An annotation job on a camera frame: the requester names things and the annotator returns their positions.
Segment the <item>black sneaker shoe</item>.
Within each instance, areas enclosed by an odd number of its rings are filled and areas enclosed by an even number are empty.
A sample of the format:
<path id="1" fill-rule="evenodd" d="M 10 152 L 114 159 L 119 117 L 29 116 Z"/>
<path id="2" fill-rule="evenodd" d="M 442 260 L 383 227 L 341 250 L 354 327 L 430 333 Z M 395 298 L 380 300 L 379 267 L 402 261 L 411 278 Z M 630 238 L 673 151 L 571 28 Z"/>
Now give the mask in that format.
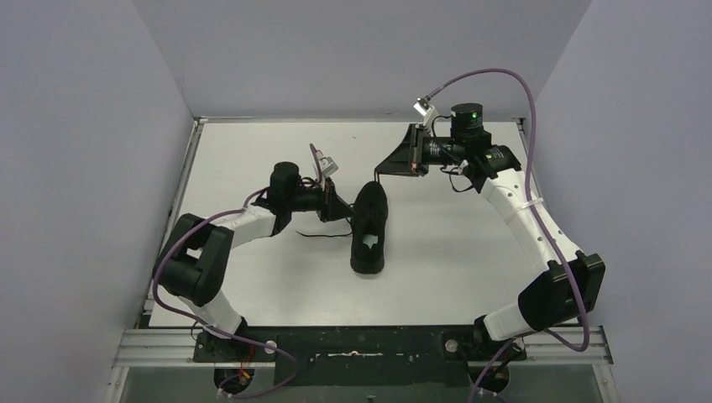
<path id="1" fill-rule="evenodd" d="M 385 226 L 389 208 L 383 186 L 366 183 L 353 204 L 350 265 L 361 275 L 376 275 L 385 266 Z"/>

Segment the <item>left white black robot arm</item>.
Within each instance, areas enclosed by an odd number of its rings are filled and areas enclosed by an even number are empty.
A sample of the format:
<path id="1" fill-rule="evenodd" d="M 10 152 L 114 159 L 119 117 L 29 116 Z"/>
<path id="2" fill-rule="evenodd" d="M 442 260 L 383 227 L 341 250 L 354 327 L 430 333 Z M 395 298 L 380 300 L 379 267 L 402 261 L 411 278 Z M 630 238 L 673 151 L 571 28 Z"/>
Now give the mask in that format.
<path id="1" fill-rule="evenodd" d="M 236 210 L 207 218 L 179 217 L 153 269 L 155 302 L 202 325 L 224 356 L 235 359 L 249 345 L 244 318 L 223 293 L 233 249 L 281 233 L 297 212 L 315 212 L 321 222 L 350 219 L 354 210 L 333 181 L 307 180 L 292 162 L 275 164 L 266 188 Z"/>

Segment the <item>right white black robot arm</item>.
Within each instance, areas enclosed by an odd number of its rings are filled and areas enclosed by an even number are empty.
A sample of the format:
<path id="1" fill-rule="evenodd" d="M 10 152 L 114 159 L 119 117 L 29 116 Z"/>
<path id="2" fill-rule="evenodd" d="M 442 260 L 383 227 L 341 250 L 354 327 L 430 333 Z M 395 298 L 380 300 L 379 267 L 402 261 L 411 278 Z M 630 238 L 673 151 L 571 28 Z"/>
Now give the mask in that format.
<path id="1" fill-rule="evenodd" d="M 435 113 L 412 123 L 396 149 L 380 162 L 377 175 L 424 176 L 430 166 L 451 166 L 500 214 L 535 275 L 516 300 L 475 322 L 474 351 L 491 359 L 505 340 L 541 332 L 591 312 L 605 263 L 586 254 L 555 223 L 540 198 L 526 189 L 522 163 L 484 128 L 484 108 L 466 102 L 450 109 L 450 134 L 434 133 Z"/>

